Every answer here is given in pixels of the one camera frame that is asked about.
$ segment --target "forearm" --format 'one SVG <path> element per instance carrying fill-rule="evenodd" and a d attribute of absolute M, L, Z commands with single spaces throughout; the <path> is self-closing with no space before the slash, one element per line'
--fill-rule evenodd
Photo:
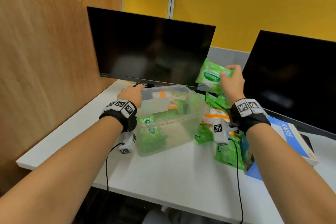
<path fill-rule="evenodd" d="M 269 125 L 246 132 L 265 186 L 285 223 L 332 223 L 336 195 Z"/>
<path fill-rule="evenodd" d="M 3 196 L 0 223 L 71 223 L 122 130 L 104 117 L 63 146 Z"/>

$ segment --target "white desk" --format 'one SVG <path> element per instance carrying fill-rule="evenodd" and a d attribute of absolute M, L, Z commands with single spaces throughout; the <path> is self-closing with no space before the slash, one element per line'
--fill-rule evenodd
<path fill-rule="evenodd" d="M 59 148 L 98 120 L 102 109 L 130 85 L 118 80 L 79 110 L 34 148 L 17 160 L 20 167 L 33 170 Z M 336 191 L 336 141 L 309 135 L 320 163 L 317 172 Z M 213 159 L 214 144 L 189 142 L 147 157 L 137 153 L 108 158 L 110 191 L 157 204 L 238 223 L 241 210 L 237 188 L 237 170 Z M 283 223 L 262 181 L 239 170 L 244 223 Z M 93 183 L 106 189 L 103 166 Z"/>

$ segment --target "clear plastic storage bin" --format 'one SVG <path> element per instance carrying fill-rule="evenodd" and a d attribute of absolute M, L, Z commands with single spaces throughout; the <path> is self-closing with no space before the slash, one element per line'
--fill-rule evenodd
<path fill-rule="evenodd" d="M 186 86 L 154 87 L 141 93 L 135 143 L 140 156 L 192 141 L 202 117 L 210 112 L 204 99 Z"/>

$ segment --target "hand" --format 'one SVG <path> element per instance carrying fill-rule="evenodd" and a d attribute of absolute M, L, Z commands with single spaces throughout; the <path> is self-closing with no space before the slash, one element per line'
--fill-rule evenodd
<path fill-rule="evenodd" d="M 118 94 L 118 99 L 129 100 L 137 108 L 141 106 L 142 103 L 142 95 L 141 90 L 143 90 L 145 86 L 142 84 L 138 84 L 137 86 L 128 86 L 127 89 L 122 89 L 121 92 Z"/>
<path fill-rule="evenodd" d="M 222 90 L 227 97 L 227 100 L 230 105 L 233 105 L 239 99 L 245 98 L 244 96 L 244 78 L 242 75 L 242 69 L 240 65 L 229 65 L 226 68 L 233 70 L 233 75 L 231 78 L 221 72 L 220 83 L 222 86 Z"/>

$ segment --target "computer monitor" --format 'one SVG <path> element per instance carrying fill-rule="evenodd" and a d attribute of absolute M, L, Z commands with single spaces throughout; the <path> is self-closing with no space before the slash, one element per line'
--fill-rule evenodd
<path fill-rule="evenodd" d="M 336 140 L 336 43 L 260 31 L 243 70 L 244 94 L 300 131 Z"/>
<path fill-rule="evenodd" d="M 197 89 L 215 26 L 94 7 L 87 12 L 101 76 Z"/>

